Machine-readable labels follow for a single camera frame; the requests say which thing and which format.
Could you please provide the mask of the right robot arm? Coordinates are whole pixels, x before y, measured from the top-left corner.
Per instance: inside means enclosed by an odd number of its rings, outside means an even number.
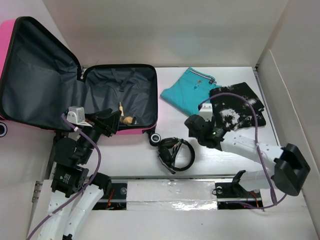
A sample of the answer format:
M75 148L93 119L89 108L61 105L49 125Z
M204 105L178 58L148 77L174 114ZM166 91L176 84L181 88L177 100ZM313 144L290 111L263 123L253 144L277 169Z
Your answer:
M233 130L214 126L199 115L190 116L184 124L189 136L197 139L201 146L236 154L261 164L260 171L241 170L236 174L231 184L235 196L242 197L255 189L271 188L289 196L300 194L311 168L296 145L259 143Z

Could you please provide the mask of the wooden brush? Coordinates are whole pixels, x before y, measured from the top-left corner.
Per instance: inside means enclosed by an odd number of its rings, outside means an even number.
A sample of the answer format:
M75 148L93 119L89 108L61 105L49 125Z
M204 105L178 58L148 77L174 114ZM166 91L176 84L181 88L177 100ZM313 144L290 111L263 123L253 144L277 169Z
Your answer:
M123 125L136 125L137 119L132 116L125 116L124 108L121 102L119 102L119 110L121 111L120 115L120 123Z

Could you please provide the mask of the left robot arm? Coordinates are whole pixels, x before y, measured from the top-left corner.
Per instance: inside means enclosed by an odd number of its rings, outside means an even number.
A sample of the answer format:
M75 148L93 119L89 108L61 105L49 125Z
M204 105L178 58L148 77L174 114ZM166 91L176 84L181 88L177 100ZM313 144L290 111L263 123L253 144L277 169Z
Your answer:
M86 114L83 107L70 106L61 115L79 137L56 142L47 215L28 239L38 233L39 240L76 240L96 203L112 193L111 178L99 172L102 154L97 142L118 131L121 114L110 108Z

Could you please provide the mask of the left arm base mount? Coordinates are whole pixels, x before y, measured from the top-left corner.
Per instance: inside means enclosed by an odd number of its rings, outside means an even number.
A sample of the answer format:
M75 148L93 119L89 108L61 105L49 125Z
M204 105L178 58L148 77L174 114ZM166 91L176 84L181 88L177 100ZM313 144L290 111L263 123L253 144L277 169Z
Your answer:
M117 211L127 209L128 184L116 182L112 184L108 196L103 196L93 207L93 210Z

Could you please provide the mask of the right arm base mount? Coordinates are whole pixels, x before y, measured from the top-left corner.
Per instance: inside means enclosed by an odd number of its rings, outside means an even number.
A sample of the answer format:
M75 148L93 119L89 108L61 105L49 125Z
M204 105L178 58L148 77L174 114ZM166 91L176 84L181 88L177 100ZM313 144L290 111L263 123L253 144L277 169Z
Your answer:
M211 194L217 199L219 210L244 210L263 207L260 191L246 191L241 186L234 187L231 182L216 182Z

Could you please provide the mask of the black white tie-dye shirt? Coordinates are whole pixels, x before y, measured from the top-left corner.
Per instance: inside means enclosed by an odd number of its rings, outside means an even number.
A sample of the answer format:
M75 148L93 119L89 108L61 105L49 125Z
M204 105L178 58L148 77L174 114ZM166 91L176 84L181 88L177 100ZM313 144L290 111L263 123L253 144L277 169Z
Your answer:
M257 119L257 125L259 127L266 125L266 120L263 116L265 106L246 82L203 90L202 93L197 95L198 100L196 101L196 105L199 105L211 96L221 93L239 95L247 100L248 103L245 103L237 97L228 95L209 100L208 103L212 105L213 113L213 116L209 119L213 120L214 125L223 126L235 131L237 129L254 127L254 118Z

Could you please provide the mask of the turquoise shorts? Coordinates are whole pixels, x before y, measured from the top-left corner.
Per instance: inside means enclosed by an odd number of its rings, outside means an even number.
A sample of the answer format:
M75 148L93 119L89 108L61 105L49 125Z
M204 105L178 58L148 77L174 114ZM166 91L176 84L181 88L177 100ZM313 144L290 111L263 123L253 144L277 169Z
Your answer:
M160 94L160 97L187 116L199 113L199 104L209 98L210 91L220 86L213 76L189 67L182 76Z

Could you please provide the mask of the black headphones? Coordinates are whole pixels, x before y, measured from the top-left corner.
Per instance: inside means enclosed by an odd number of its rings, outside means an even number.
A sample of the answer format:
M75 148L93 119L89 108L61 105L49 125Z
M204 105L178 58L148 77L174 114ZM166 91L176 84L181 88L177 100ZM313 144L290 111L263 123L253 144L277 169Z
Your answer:
M182 145L187 146L190 152L190 160L186 166L176 167L176 158ZM187 171L195 162L195 150L193 146L183 138L169 137L161 140L158 145L158 158L161 164L175 175L177 172Z

